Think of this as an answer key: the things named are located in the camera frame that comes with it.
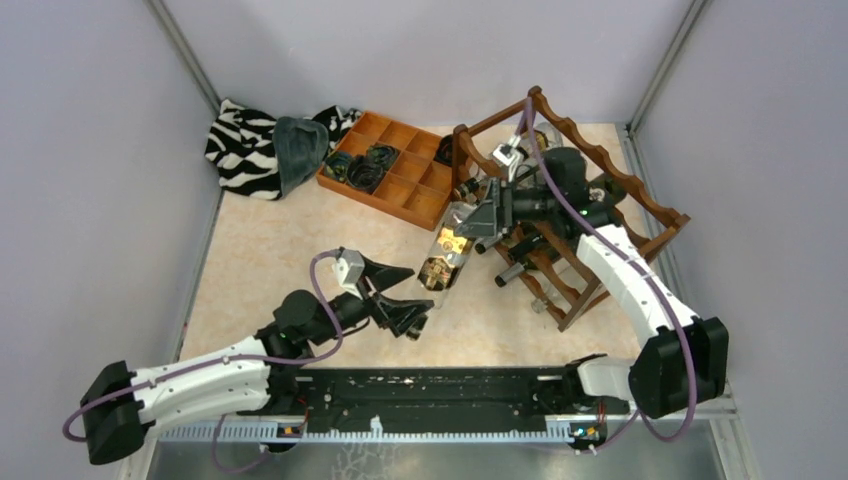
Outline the dark wine bottle back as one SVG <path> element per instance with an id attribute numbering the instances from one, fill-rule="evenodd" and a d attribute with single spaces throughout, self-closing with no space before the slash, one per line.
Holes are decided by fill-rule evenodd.
<path id="1" fill-rule="evenodd" d="M 482 255 L 482 254 L 486 253 L 488 250 L 494 248 L 502 240 L 503 240 L 502 235 L 482 238 L 474 244 L 474 251 L 477 254 Z"/>

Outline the dark wine bottle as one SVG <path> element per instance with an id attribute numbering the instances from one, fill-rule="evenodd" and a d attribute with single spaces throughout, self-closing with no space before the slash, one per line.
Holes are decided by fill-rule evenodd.
<path id="1" fill-rule="evenodd" d="M 486 253 L 488 250 L 494 248 L 502 240 L 503 240 L 502 235 L 482 238 L 474 244 L 474 251 L 477 254 L 482 255 L 482 254 Z"/>
<path id="2" fill-rule="evenodd" d="M 628 196 L 627 191 L 606 173 L 588 182 L 588 193 L 590 200 L 606 206 L 615 206 Z"/>

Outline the clear liquor bottle gold label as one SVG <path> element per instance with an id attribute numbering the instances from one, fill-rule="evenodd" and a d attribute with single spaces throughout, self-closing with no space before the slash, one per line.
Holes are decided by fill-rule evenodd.
<path id="1" fill-rule="evenodd" d="M 445 210 L 429 250 L 420 267 L 414 272 L 406 292 L 415 300 L 427 300 L 432 307 L 416 319 L 405 336 L 417 341 L 434 313 L 445 308 L 447 298 L 456 284 L 475 243 L 472 237 L 461 236 L 456 229 L 467 219 L 474 206 L 451 202 Z"/>

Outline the wooden wine rack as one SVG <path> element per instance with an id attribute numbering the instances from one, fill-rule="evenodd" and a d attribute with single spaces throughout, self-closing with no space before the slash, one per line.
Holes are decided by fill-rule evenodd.
<path id="1" fill-rule="evenodd" d="M 503 238 L 512 236 L 513 231 L 521 223 L 531 223 L 543 235 L 544 239 L 571 265 L 587 282 L 584 290 L 578 291 L 574 297 L 572 290 L 566 287 L 554 273 L 551 264 L 540 264 L 539 269 L 554 284 L 570 302 L 568 311 L 550 305 L 547 312 L 554 318 L 559 331 L 568 329 L 585 310 L 591 309 L 605 299 L 601 292 L 600 279 L 590 271 L 589 267 L 577 255 L 578 238 L 585 233 L 585 227 L 598 227 L 601 224 L 612 224 L 624 229 L 626 237 L 633 241 L 638 253 L 647 261 L 654 260 L 662 250 L 685 227 L 690 218 L 671 207 L 657 203 L 648 193 L 645 183 L 635 175 L 625 174 L 613 163 L 609 152 L 600 145 L 589 143 L 579 132 L 576 123 L 566 117 L 556 115 L 550 108 L 547 98 L 540 87 L 535 86 L 528 92 L 527 97 L 512 106 L 478 122 L 472 126 L 473 136 L 494 127 L 508 117 L 523 112 L 526 106 L 531 107 L 530 113 L 523 114 L 520 121 L 526 131 L 530 130 L 531 120 L 541 114 L 552 126 L 573 144 L 572 152 L 566 163 L 558 162 L 554 168 L 548 168 L 553 185 L 519 189 L 518 197 L 525 205 L 529 222 L 520 222 L 509 233 L 501 234 Z M 592 203 L 589 199 L 588 181 L 585 176 L 585 162 L 591 160 L 602 173 L 613 177 L 651 217 L 664 226 L 664 231 L 657 237 L 649 239 L 637 234 L 624 219 L 616 206 L 606 206 Z M 524 276 L 523 281 L 536 299 L 546 300 L 539 283 Z"/>

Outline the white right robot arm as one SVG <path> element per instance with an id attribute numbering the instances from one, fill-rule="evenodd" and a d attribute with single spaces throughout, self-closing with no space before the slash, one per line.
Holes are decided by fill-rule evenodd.
<path id="1" fill-rule="evenodd" d="M 492 237 L 521 222 L 553 221 L 637 335 L 640 352 L 634 359 L 597 355 L 578 362 L 576 376 L 563 385 L 567 406 L 588 412 L 602 397 L 613 397 L 660 419 L 677 412 L 691 416 L 698 404 L 721 396 L 728 330 L 719 318 L 698 315 L 650 268 L 613 203 L 593 197 L 596 187 L 586 177 L 581 153 L 557 147 L 531 158 L 520 146 L 501 144 L 493 159 L 507 176 L 489 181 L 459 235 Z"/>

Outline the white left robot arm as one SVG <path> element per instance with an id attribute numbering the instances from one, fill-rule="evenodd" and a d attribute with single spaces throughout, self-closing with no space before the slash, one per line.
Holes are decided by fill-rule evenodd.
<path id="1" fill-rule="evenodd" d="M 385 295 L 414 272 L 339 247 L 310 261 L 309 290 L 289 293 L 272 321 L 246 338 L 193 359 L 131 369 L 103 367 L 62 433 L 87 449 L 92 465 L 137 452 L 163 432 L 230 414 L 285 414 L 300 399 L 300 368 L 337 353 L 347 336 L 373 322 L 416 339 L 434 307 L 429 299 Z"/>

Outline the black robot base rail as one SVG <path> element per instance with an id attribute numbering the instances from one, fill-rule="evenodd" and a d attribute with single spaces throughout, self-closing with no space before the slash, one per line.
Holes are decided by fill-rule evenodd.
<path id="1" fill-rule="evenodd" d="M 632 405 L 579 392 L 559 367 L 311 369 L 288 404 L 177 427 L 165 441 L 534 443 L 604 439 Z"/>

